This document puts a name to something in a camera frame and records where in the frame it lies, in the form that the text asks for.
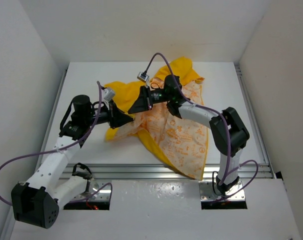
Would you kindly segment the yellow jacket with patterned lining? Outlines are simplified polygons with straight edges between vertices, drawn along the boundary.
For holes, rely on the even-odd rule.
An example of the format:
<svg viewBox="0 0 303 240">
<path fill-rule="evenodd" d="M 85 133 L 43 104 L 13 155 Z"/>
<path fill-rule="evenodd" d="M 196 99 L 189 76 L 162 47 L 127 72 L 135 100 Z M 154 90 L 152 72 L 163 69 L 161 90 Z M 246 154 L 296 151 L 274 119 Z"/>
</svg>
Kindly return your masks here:
<svg viewBox="0 0 303 240">
<path fill-rule="evenodd" d="M 183 94 L 192 102 L 202 105 L 204 78 L 193 69 L 193 62 L 179 57 L 170 66 L 161 67 L 151 82 L 163 88 L 166 76 L 171 72 L 179 77 Z M 109 128 L 106 141 L 136 136 L 148 151 L 163 163 L 185 176 L 202 180 L 208 153 L 208 128 L 188 119 L 180 119 L 169 113 L 166 103 L 157 103 L 152 110 L 135 113 L 133 121 L 121 127 Z"/>
</svg>

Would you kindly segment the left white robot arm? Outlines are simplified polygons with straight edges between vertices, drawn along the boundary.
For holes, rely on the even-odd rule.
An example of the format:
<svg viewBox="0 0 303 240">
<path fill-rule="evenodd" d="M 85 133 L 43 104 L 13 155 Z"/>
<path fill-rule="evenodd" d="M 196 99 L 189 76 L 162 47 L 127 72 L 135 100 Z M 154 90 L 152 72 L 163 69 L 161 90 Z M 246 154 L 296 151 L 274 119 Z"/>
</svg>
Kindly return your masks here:
<svg viewBox="0 0 303 240">
<path fill-rule="evenodd" d="M 11 191 L 16 221 L 48 229 L 66 204 L 89 190 L 91 172 L 74 170 L 65 183 L 57 185 L 57 182 L 95 125 L 108 123 L 110 127 L 117 128 L 133 121 L 117 107 L 114 96 L 113 90 L 103 90 L 98 108 L 87 95 L 77 95 L 72 99 L 60 123 L 59 137 L 53 150 L 25 183 L 18 183 Z"/>
</svg>

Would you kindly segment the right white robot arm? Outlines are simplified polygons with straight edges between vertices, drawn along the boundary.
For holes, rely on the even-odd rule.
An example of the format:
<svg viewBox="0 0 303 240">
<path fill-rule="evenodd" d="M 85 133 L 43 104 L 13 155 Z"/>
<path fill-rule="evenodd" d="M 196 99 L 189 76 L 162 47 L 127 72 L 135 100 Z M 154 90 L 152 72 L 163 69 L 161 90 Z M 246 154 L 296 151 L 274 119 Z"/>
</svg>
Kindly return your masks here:
<svg viewBox="0 0 303 240">
<path fill-rule="evenodd" d="M 236 165 L 241 150 L 250 138 L 249 131 L 233 107 L 222 112 L 191 102 L 182 92 L 180 78 L 168 75 L 163 88 L 152 89 L 149 76 L 140 72 L 137 78 L 145 85 L 140 87 L 136 101 L 128 110 L 129 114 L 146 112 L 155 104 L 166 103 L 172 116 L 191 120 L 211 130 L 214 144 L 220 152 L 219 172 L 216 176 L 216 188 L 224 196 L 238 183 Z"/>
</svg>

